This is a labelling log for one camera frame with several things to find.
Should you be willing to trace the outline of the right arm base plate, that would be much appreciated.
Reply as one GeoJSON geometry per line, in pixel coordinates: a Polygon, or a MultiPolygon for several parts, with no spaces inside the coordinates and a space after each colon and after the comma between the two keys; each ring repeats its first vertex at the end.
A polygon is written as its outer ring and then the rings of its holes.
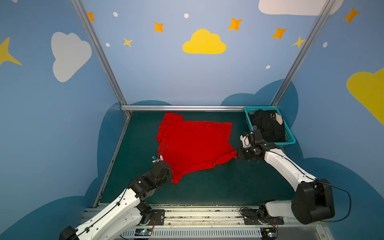
{"type": "Polygon", "coordinates": [[[268,213],[259,209],[242,207],[239,210],[244,219],[245,225],[283,225],[284,220],[281,217],[271,217],[268,213]]]}

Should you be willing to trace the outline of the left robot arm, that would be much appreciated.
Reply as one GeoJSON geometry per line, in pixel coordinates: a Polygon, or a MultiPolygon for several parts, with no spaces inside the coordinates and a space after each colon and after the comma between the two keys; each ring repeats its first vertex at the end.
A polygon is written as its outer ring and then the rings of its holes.
{"type": "Polygon", "coordinates": [[[155,163],[150,171],[133,178],[112,203],[90,220],[76,228],[65,228],[59,239],[114,240],[127,229],[148,223],[152,208],[146,199],[172,180],[170,165],[165,161],[155,163]]]}

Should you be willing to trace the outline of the red t-shirt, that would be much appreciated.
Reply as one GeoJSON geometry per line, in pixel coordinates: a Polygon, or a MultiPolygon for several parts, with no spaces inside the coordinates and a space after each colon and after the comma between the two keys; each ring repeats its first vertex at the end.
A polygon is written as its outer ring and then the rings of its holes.
{"type": "Polygon", "coordinates": [[[236,158],[229,143],[231,131],[232,123],[185,121],[183,115],[165,113],[157,135],[158,154],[171,166],[172,183],[236,158]]]}

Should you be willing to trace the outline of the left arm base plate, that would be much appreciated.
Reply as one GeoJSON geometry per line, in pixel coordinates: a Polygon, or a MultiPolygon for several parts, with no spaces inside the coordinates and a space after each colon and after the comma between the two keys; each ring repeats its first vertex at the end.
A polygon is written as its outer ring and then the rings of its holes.
{"type": "Polygon", "coordinates": [[[165,210],[152,209],[150,213],[143,215],[140,225],[142,226],[163,226],[165,221],[165,210]]]}

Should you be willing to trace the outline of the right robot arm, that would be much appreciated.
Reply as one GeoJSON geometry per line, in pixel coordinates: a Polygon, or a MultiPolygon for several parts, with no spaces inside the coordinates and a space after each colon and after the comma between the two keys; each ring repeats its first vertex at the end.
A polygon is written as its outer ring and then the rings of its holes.
{"type": "Polygon", "coordinates": [[[333,187],[330,182],[309,174],[273,144],[238,148],[239,159],[250,160],[254,157],[271,165],[295,191],[290,201],[260,203],[257,212],[260,221],[295,218],[301,224],[307,225],[335,216],[333,187]]]}

